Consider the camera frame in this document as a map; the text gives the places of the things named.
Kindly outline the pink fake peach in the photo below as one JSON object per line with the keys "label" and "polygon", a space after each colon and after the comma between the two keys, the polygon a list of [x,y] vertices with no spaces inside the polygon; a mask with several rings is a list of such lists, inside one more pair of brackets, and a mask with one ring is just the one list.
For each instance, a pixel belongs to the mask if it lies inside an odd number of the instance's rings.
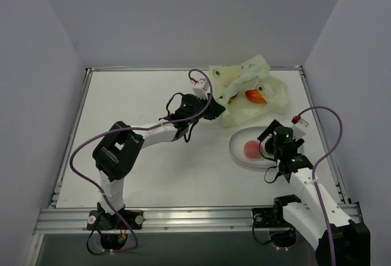
{"label": "pink fake peach", "polygon": [[260,143],[256,140],[246,142],[244,145],[244,155],[249,159],[260,158]]}

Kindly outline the orange fake fruit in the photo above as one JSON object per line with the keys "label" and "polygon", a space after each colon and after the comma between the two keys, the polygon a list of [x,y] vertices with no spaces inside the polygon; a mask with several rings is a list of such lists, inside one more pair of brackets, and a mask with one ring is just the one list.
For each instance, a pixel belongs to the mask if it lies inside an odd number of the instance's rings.
{"label": "orange fake fruit", "polygon": [[256,104],[267,104],[266,99],[262,96],[258,89],[245,91],[246,98]]}

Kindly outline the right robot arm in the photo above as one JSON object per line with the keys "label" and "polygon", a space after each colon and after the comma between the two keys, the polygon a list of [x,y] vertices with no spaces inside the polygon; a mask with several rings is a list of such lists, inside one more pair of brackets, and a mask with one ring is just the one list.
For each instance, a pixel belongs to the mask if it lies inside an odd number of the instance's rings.
{"label": "right robot arm", "polygon": [[299,116],[290,127],[272,121],[257,138],[276,163],[277,174],[295,193],[277,197],[271,217],[292,225],[315,252],[318,265],[370,265],[370,231],[356,222],[328,193],[315,167],[299,148],[308,124]]}

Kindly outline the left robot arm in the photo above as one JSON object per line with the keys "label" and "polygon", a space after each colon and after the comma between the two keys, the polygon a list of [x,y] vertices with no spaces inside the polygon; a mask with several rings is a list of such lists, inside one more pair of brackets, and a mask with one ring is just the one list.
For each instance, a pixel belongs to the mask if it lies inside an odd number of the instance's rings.
{"label": "left robot arm", "polygon": [[110,229],[116,229],[123,223],[121,210],[125,208],[124,179],[143,148],[181,138],[188,142],[194,125],[200,119],[215,120],[224,111],[225,108],[210,94],[207,98],[183,94],[178,109],[173,113],[168,111],[167,116],[160,118],[158,124],[104,136],[92,154],[103,189],[97,205],[102,212],[101,222]]}

